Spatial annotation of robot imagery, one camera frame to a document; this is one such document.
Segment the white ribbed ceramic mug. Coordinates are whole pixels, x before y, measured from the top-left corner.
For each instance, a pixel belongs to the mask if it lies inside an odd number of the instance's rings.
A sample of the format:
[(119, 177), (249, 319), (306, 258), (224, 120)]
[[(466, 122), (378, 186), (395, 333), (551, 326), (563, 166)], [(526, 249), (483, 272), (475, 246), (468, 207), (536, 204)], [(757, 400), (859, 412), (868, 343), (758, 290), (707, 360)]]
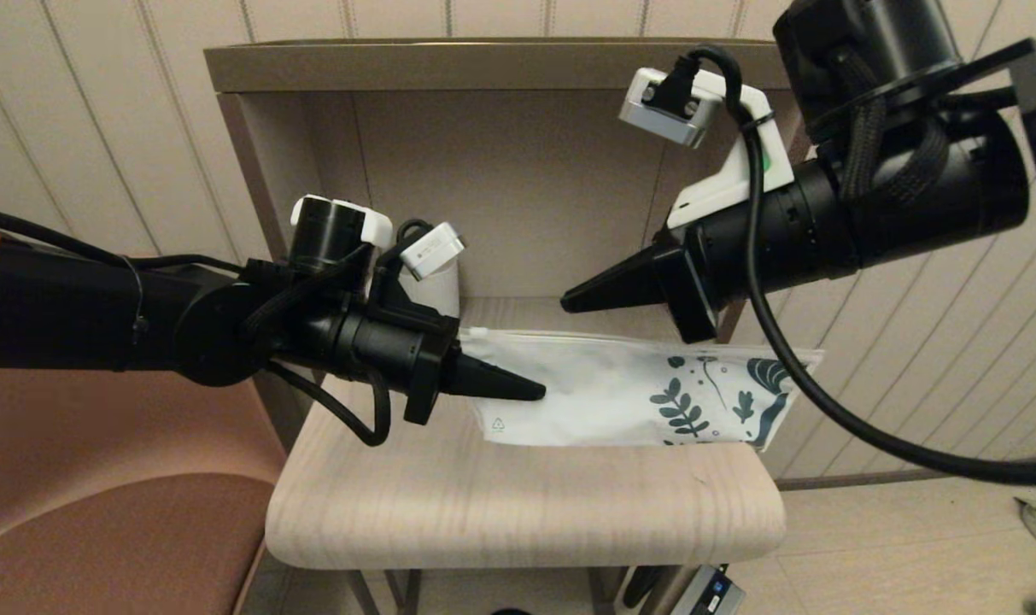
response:
[(447, 265), (425, 279), (415, 279), (405, 269), (401, 273), (400, 284), (412, 303), (433, 307), (448, 318), (460, 317), (458, 260), (447, 262)]

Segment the white floral zip pouch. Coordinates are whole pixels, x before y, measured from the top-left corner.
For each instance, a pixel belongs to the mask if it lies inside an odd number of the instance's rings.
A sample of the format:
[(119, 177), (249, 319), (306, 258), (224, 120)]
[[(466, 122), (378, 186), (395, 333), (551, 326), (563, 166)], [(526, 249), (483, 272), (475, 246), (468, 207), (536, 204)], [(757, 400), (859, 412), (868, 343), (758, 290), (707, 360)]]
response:
[(476, 327), (467, 354), (541, 383), (539, 401), (476, 398), (485, 440), (522, 447), (662, 447), (774, 440), (799, 386), (760, 346)]

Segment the pink chair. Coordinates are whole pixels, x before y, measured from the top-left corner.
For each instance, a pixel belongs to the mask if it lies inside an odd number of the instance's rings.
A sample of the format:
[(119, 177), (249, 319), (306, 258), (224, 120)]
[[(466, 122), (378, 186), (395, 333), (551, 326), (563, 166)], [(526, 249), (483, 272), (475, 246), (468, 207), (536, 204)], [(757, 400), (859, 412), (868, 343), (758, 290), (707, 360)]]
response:
[(252, 378), (0, 367), (0, 614), (236, 614), (285, 460)]

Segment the beige wooden desk with hutch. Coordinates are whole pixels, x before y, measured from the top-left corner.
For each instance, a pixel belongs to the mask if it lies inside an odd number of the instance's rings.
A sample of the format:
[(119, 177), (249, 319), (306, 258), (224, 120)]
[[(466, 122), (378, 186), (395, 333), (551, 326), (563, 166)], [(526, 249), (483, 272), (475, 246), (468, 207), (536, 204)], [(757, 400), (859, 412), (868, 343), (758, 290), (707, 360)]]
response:
[[(721, 162), (623, 127), (632, 71), (685, 39), (283, 40), (204, 51), (225, 127), (272, 255), (307, 192), (405, 218), (451, 219), (467, 325), (674, 340), (662, 307), (569, 315), (565, 288), (640, 248), (672, 179)], [(268, 512), (274, 555), (353, 593), (353, 615), (491, 612), (575, 590), (610, 612), (631, 565), (667, 564), (643, 615), (663, 615), (702, 563), (760, 558), (786, 507), (744, 444), (517, 448), (486, 443), (465, 401), (367, 448), (322, 409), (296, 437)], [(420, 595), (431, 583), (428, 607)]]

